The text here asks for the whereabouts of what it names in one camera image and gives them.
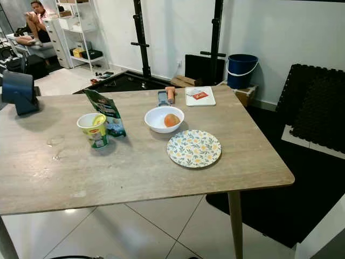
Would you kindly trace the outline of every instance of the white cutting board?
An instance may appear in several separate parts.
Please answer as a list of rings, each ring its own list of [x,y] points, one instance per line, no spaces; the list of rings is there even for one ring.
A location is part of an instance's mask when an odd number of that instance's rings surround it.
[[[190,90],[198,89],[207,93],[209,96],[201,98],[199,100],[194,99],[193,96],[189,96],[186,93]],[[186,87],[185,88],[185,103],[187,106],[212,106],[216,105],[215,96],[213,95],[211,86],[199,86],[199,87]]]

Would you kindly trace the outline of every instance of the woman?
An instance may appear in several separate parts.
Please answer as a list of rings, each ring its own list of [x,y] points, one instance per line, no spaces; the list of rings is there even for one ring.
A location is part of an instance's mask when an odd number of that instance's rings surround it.
[[[50,42],[47,29],[43,23],[43,18],[47,17],[47,12],[40,1],[32,1],[33,12],[27,12],[25,19],[32,36],[20,36],[16,38],[18,44],[26,46],[42,46],[42,43]]]

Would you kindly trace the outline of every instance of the floral plate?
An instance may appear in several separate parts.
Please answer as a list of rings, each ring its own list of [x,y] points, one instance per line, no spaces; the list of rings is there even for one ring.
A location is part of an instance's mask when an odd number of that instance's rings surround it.
[[[174,135],[168,142],[167,152],[175,163],[198,168],[216,162],[222,146],[210,133],[192,129]]]

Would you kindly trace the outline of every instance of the white bowl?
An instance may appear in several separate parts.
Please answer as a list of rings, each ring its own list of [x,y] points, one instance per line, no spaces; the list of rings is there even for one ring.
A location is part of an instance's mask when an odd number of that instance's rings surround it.
[[[173,127],[167,127],[164,124],[164,118],[168,114],[174,114],[180,119],[180,123]],[[148,111],[145,114],[145,123],[151,128],[151,130],[157,133],[170,133],[176,130],[184,120],[184,113],[176,107],[161,106]]]

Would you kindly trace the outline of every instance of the cup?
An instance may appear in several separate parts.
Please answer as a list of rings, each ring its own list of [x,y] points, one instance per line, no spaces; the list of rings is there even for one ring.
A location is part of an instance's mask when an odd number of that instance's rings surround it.
[[[77,126],[87,136],[91,147],[101,148],[108,144],[106,120],[101,113],[85,114],[78,119]]]

